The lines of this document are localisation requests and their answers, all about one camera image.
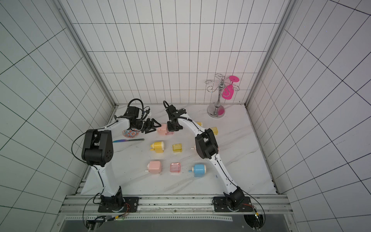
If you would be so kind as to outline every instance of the pink pencil sharpener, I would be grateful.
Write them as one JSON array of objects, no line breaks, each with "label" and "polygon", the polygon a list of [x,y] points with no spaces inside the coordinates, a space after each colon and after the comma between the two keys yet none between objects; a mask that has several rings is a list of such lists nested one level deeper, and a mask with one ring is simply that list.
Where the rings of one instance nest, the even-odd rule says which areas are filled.
[{"label": "pink pencil sharpener", "polygon": [[152,174],[159,174],[161,172],[161,162],[160,161],[150,161],[147,165],[148,172]]},{"label": "pink pencil sharpener", "polygon": [[180,172],[180,163],[171,163],[170,172]]}]

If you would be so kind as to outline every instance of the yellow pencil sharpener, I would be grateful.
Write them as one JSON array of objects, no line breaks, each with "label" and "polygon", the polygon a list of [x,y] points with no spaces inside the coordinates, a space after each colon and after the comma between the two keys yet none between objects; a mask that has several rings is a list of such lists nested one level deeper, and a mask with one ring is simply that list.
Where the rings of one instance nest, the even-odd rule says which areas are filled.
[{"label": "yellow pencil sharpener", "polygon": [[210,129],[214,132],[214,135],[217,135],[218,134],[218,128],[211,127]]},{"label": "yellow pencil sharpener", "polygon": [[182,144],[173,144],[173,152],[182,152]]},{"label": "yellow pencil sharpener", "polygon": [[155,151],[156,153],[163,153],[165,149],[163,141],[152,143],[151,147],[152,147],[151,151]]}]

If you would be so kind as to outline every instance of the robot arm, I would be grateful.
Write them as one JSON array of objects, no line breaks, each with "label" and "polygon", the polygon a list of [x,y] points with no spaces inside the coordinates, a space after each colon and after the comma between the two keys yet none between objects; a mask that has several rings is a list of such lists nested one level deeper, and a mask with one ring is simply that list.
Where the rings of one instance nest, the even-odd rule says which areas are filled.
[{"label": "robot arm", "polygon": [[[139,100],[142,109],[130,106],[134,100]],[[124,207],[122,191],[117,183],[112,164],[114,149],[112,137],[119,136],[123,130],[132,129],[142,133],[156,131],[160,127],[156,120],[150,120],[150,109],[144,110],[143,103],[140,99],[133,99],[129,102],[128,108],[124,115],[116,117],[115,122],[100,129],[87,130],[82,148],[82,159],[91,166],[98,180],[101,180],[103,191],[101,200],[107,208],[113,212],[120,212]]]},{"label": "robot arm", "polygon": [[218,179],[223,182],[224,195],[227,200],[227,205],[231,211],[235,211],[241,207],[244,200],[244,193],[240,187],[233,181],[226,167],[224,166],[220,154],[219,147],[215,140],[214,133],[211,129],[205,129],[195,123],[187,114],[185,109],[177,110],[173,105],[169,105],[164,101],[164,107],[169,116],[168,130],[179,131],[184,127],[194,133],[196,150],[202,159],[208,159],[211,166],[217,173]]},{"label": "robot arm", "polygon": [[[122,191],[117,183],[110,160],[114,150],[112,136],[118,136],[123,130],[136,129],[147,134],[156,130],[161,125],[154,119],[150,120],[149,109],[144,111],[142,104],[142,115],[139,118],[140,108],[131,107],[129,102],[127,111],[124,115],[116,117],[115,122],[104,128],[88,130],[85,134],[85,140],[82,149],[82,159],[91,166],[98,180],[102,181],[103,191],[101,193],[101,202],[113,212],[120,212],[124,207]],[[185,109],[177,110],[173,105],[164,101],[166,112],[169,116],[168,130],[179,131],[183,127],[188,128],[195,135],[196,150],[202,159],[208,159],[211,166],[214,167],[217,177],[223,182],[224,195],[231,211],[238,210],[244,200],[243,191],[233,181],[224,166],[211,129],[205,129],[190,119]]]}]

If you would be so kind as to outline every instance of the white tiled wall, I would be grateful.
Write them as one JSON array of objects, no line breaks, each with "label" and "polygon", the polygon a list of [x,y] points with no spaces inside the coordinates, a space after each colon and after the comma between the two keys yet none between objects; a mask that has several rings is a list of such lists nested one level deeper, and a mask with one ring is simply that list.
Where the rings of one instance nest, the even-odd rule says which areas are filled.
[{"label": "white tiled wall", "polygon": [[370,3],[299,0],[248,104],[302,232],[370,230]]},{"label": "white tiled wall", "polygon": [[288,0],[61,2],[116,103],[215,102],[205,81],[223,73],[242,104]]},{"label": "white tiled wall", "polygon": [[72,141],[112,109],[65,27],[50,0],[0,1],[0,231],[50,231],[85,168]]}]

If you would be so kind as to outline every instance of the white marble surface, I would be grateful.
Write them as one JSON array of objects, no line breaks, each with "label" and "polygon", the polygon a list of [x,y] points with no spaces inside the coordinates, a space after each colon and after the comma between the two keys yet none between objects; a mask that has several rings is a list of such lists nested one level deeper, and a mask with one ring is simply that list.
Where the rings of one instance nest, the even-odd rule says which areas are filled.
[{"label": "white marble surface", "polygon": [[[168,121],[163,105],[150,105],[151,118],[159,123]],[[204,128],[217,127],[215,136],[220,156],[228,172],[237,184],[249,194],[276,194],[263,154],[260,151],[247,112],[243,105],[226,105],[223,118],[215,119],[206,113],[207,105],[175,105],[185,108],[196,122],[202,122]],[[126,106],[120,106],[116,115],[124,114]],[[113,140],[124,139],[121,136]],[[136,138],[144,141],[114,143],[114,156],[111,160],[117,181],[123,195],[159,195],[159,194],[223,194],[223,186],[216,178],[214,170],[206,159],[201,159],[194,146],[194,135],[186,128],[173,135],[161,136],[157,132],[140,133]],[[150,151],[150,145],[164,141],[164,153]],[[172,145],[181,143],[183,151],[173,153]],[[145,172],[151,160],[162,164],[160,174]],[[170,172],[170,163],[180,162],[180,173]],[[195,178],[188,170],[196,163],[205,163],[207,173]],[[82,190],[84,195],[94,195],[102,191],[102,184],[91,172]]]}]

